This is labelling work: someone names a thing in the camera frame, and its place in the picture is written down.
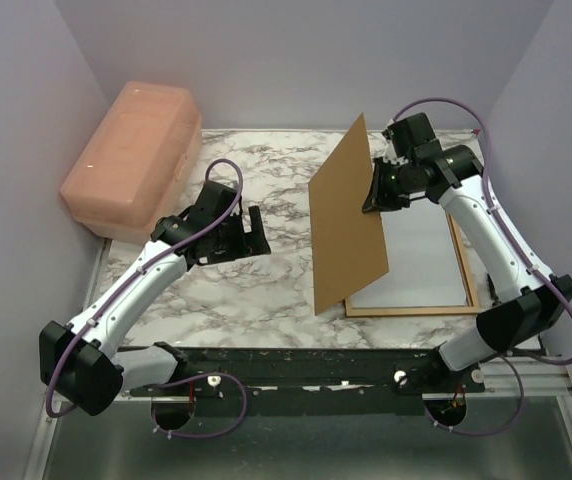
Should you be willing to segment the brown wooden picture frame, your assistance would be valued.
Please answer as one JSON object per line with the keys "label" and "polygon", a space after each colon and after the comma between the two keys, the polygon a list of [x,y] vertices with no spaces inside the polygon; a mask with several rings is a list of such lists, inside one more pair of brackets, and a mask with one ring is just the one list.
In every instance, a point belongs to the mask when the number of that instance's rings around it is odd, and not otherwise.
{"label": "brown wooden picture frame", "polygon": [[448,224],[451,230],[453,244],[459,262],[460,273],[464,280],[467,301],[466,306],[454,307],[418,307],[418,308],[365,308],[358,309],[350,304],[350,297],[345,300],[346,315],[349,317],[403,317],[403,316],[453,316],[453,315],[471,315],[481,310],[481,304],[475,286],[474,276],[468,260],[468,255],[462,240],[462,234],[459,227],[447,215]]}

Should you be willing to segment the photo of white building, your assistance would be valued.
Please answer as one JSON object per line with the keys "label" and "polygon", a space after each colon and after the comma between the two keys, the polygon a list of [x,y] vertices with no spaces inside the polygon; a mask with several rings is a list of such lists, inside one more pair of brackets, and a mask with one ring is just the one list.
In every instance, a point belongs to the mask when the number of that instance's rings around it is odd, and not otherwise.
{"label": "photo of white building", "polygon": [[350,297],[365,308],[468,304],[445,211],[430,202],[381,215],[389,272]]}

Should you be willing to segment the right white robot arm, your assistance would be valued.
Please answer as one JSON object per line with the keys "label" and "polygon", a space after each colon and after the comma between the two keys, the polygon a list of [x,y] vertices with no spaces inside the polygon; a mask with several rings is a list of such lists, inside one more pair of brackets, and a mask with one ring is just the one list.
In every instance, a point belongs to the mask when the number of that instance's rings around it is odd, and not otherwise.
{"label": "right white robot arm", "polygon": [[389,124],[383,135],[400,161],[374,159],[363,213],[400,211],[423,194],[463,231],[499,301],[478,314],[474,326],[440,345],[436,361],[427,365],[428,384],[446,392],[460,383],[462,370],[554,326],[572,299],[572,277],[554,274],[514,224],[501,218],[500,202],[469,147],[443,148],[423,113]]}

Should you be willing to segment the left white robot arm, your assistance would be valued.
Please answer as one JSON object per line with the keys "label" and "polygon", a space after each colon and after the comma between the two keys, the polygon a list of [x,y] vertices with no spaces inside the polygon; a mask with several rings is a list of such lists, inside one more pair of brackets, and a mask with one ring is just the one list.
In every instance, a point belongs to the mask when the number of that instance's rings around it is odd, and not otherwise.
{"label": "left white robot arm", "polygon": [[268,255],[261,211],[243,207],[241,192],[212,180],[196,202],[161,218],[134,263],[94,303],[39,335],[40,378],[47,395],[59,394],[90,416],[123,391],[156,385],[180,393],[188,372],[173,349],[153,345],[123,351],[126,334],[148,307],[194,266]]}

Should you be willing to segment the brown fibreboard backing board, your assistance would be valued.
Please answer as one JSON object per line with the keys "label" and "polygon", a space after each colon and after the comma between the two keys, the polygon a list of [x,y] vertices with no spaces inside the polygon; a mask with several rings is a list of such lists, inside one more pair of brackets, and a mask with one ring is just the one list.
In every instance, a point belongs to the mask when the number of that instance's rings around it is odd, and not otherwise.
{"label": "brown fibreboard backing board", "polygon": [[362,212],[372,174],[366,123],[359,115],[308,182],[317,315],[389,272],[381,217]]}

